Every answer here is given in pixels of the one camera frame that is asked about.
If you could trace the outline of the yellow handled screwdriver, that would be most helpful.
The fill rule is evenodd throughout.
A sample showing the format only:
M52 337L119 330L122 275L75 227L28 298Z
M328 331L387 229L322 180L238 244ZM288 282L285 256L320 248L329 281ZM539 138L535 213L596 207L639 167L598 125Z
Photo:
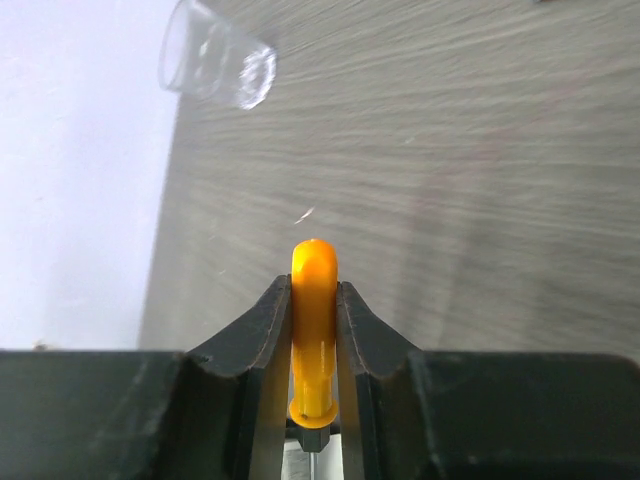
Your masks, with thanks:
M336 371L338 262L328 242L310 239L292 254L291 419L303 451L317 454L329 443L339 407L333 393Z

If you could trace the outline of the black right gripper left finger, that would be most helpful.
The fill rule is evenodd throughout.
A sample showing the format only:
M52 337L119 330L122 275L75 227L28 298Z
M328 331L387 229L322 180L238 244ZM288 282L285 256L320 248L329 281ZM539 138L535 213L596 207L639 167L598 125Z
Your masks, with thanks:
M187 352L1 354L5 479L277 479L290 280Z

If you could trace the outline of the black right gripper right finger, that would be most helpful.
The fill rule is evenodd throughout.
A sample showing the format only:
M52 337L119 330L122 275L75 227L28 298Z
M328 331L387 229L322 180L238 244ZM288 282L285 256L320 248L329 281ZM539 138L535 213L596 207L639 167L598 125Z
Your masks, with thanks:
M422 350L337 293L348 479L635 479L639 368L608 354Z

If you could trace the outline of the white remote with batteries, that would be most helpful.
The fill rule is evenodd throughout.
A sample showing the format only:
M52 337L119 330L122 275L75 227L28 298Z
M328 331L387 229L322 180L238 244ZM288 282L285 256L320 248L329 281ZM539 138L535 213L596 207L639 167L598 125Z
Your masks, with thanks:
M343 480L341 435L330 437L328 445L316 455L317 472L315 479ZM282 480L310 479L310 455L301 450L297 441L287 440L284 445Z

